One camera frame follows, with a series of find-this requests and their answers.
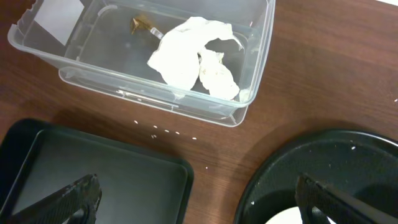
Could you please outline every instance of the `clear plastic container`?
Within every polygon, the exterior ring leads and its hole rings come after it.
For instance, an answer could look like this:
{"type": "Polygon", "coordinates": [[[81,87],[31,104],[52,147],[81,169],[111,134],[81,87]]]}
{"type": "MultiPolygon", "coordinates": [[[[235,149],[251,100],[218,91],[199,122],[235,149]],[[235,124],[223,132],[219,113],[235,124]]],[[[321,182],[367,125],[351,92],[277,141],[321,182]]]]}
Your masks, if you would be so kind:
{"type": "Polygon", "coordinates": [[[37,0],[8,40],[59,69],[72,85],[223,126],[239,125],[256,97],[271,41],[275,0],[81,0],[83,12],[64,45],[40,26],[37,0]],[[130,33],[130,20],[145,15],[164,34],[191,16],[231,23],[233,40],[214,40],[206,47],[224,52],[223,63],[241,89],[234,100],[208,94],[198,80],[190,91],[168,86],[147,65],[160,40],[146,30],[130,33]]]}

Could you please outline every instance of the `brown wood surface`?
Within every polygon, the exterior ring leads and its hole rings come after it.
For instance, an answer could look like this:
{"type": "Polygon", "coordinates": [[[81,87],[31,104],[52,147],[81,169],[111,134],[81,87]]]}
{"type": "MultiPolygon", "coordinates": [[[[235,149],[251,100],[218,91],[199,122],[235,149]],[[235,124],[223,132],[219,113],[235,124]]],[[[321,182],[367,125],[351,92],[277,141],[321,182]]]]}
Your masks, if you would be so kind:
{"type": "Polygon", "coordinates": [[[254,171],[300,133],[361,128],[398,139],[396,6],[277,0],[257,98],[242,125],[224,128],[62,82],[56,68],[7,41],[33,1],[0,3],[0,139],[31,117],[182,156],[195,170],[185,223],[232,223],[254,171]]]}

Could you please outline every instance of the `black plate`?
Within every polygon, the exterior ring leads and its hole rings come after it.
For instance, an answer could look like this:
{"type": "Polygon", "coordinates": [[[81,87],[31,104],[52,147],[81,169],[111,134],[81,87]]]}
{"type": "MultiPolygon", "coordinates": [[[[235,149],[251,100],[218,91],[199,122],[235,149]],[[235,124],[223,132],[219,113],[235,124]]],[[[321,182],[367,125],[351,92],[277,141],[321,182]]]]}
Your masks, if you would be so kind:
{"type": "Polygon", "coordinates": [[[302,136],[268,158],[248,183],[234,223],[265,224],[296,206],[300,173],[398,218],[398,143],[377,134],[328,130],[302,136]]]}

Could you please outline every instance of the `crumpled paper towel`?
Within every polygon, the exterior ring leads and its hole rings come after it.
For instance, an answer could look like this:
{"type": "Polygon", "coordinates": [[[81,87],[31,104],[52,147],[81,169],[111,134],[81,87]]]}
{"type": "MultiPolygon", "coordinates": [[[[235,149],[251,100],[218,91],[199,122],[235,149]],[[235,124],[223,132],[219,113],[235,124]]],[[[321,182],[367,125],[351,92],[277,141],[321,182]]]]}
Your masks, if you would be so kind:
{"type": "Polygon", "coordinates": [[[228,68],[223,65],[224,53],[217,53],[202,48],[200,54],[199,79],[210,95],[224,100],[232,100],[238,93],[239,87],[228,68]]]}
{"type": "Polygon", "coordinates": [[[232,100],[239,93],[239,87],[221,63],[223,54],[205,48],[209,41],[217,38],[233,39],[239,49],[243,48],[233,35],[231,24],[191,17],[163,36],[148,65],[157,70],[167,84],[183,90],[191,90],[201,73],[200,80],[210,95],[232,100]]]}

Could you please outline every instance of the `black plastic tray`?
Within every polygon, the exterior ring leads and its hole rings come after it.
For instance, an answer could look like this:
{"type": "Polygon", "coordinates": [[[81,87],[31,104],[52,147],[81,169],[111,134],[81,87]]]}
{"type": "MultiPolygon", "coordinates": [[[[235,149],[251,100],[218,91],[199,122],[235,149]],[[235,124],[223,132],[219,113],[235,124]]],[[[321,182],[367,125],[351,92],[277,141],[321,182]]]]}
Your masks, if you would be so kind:
{"type": "Polygon", "coordinates": [[[187,161],[33,119],[11,127],[0,147],[0,218],[86,174],[103,191],[96,223],[183,223],[187,161]]]}

